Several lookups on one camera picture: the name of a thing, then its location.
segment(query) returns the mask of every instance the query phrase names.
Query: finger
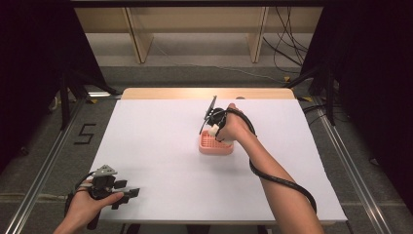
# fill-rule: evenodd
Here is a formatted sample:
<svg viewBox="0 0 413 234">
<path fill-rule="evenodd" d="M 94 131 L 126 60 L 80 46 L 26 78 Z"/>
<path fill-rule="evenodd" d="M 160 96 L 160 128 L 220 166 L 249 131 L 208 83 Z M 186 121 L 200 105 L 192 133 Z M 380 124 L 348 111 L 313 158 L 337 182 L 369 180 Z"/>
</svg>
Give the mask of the finger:
<svg viewBox="0 0 413 234">
<path fill-rule="evenodd" d="M 112 205 L 115 202 L 119 201 L 122 197 L 124 197 L 123 192 L 116 192 L 102 200 L 98 200 L 98 202 L 101 205 L 101 207 L 104 208 L 106 206 Z"/>
</svg>

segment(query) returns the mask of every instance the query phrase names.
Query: cable wrapped around arm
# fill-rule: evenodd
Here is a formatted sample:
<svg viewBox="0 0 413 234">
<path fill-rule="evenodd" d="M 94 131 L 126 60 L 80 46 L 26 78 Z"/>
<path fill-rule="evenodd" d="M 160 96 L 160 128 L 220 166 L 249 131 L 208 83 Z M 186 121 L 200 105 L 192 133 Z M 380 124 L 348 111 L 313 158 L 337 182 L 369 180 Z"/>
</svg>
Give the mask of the cable wrapped around arm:
<svg viewBox="0 0 413 234">
<path fill-rule="evenodd" d="M 251 168 L 252 172 L 254 174 L 256 174 L 257 176 L 264 178 L 266 180 L 269 180 L 271 182 L 276 182 L 282 185 L 285 185 L 289 188 L 292 188 L 300 193 L 302 193 L 304 196 L 307 197 L 307 199 L 309 200 L 311 206 L 313 207 L 315 213 L 317 213 L 317 204 L 316 204 L 316 200 L 314 199 L 313 195 L 311 195 L 311 193 L 309 191 L 307 191 L 307 189 L 305 189 L 304 187 L 296 184 L 295 182 L 291 182 L 289 180 L 280 178 L 280 177 L 276 177 L 276 176 L 272 176 L 272 175 L 267 175 L 264 174 L 262 172 L 260 172 L 258 169 L 256 169 L 254 167 L 254 165 L 252 164 L 252 162 L 249 160 L 249 167 Z"/>
</svg>

